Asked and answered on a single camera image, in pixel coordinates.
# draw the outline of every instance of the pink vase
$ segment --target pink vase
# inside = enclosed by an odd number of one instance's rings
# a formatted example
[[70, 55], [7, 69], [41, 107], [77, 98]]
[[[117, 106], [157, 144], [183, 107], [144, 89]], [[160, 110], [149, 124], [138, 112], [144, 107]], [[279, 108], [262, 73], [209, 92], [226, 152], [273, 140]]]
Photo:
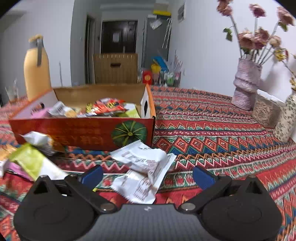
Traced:
[[233, 84], [236, 86], [231, 103], [243, 110], [251, 110], [259, 87], [262, 66], [249, 59], [239, 58]]

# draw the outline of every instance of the patterned tablecloth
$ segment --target patterned tablecloth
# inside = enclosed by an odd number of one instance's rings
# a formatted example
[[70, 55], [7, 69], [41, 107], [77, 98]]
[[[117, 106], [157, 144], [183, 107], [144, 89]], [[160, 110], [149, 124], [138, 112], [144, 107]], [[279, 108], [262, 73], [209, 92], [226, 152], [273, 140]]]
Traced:
[[[157, 112], [153, 144], [178, 155], [175, 170], [166, 175], [155, 203], [179, 206], [200, 193], [192, 178], [195, 165], [236, 179], [255, 174], [282, 213], [277, 240], [295, 240], [295, 143], [279, 142], [271, 129], [258, 124], [251, 112], [233, 106], [228, 96], [162, 87], [152, 87], [152, 92]], [[7, 114], [15, 109], [17, 106], [10, 105], [0, 109], [2, 145], [18, 146], [7, 121]], [[110, 188], [116, 177], [127, 172], [127, 166], [112, 160], [107, 152], [67, 149], [68, 154], [56, 156], [52, 161], [69, 173], [82, 173], [94, 165], [102, 165], [106, 174], [97, 186], [98, 194], [118, 206], [127, 202]], [[31, 185], [8, 173], [0, 179], [0, 232], [6, 240], [19, 240], [13, 215]]]

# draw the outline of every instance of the yellow thermos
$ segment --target yellow thermos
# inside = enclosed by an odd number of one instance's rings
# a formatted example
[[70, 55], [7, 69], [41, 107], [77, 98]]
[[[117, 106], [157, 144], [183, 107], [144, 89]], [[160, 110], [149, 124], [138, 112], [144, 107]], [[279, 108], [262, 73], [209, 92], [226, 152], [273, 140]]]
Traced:
[[48, 56], [43, 36], [29, 39], [30, 48], [24, 60], [24, 75], [28, 100], [31, 101], [51, 88]]

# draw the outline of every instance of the white patterned vase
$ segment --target white patterned vase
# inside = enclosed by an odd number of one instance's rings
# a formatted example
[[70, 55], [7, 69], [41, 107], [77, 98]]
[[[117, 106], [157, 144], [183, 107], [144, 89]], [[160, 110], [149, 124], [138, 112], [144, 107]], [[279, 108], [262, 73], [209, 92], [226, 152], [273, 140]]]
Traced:
[[251, 110], [260, 82], [262, 66], [250, 59], [239, 58], [233, 84], [236, 86], [231, 103], [243, 110]]
[[292, 89], [292, 94], [286, 100], [286, 104], [281, 109], [280, 118], [274, 128], [273, 134], [281, 142], [287, 142], [296, 124], [296, 91]]

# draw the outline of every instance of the doorway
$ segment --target doorway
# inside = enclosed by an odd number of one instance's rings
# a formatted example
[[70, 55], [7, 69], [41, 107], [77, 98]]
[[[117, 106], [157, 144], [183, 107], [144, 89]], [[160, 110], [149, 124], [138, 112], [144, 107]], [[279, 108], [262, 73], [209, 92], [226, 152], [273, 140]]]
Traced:
[[138, 21], [104, 21], [101, 53], [135, 53]]
[[86, 29], [85, 29], [85, 84], [94, 84], [94, 44], [95, 44], [95, 32], [96, 24], [95, 19], [86, 17]]

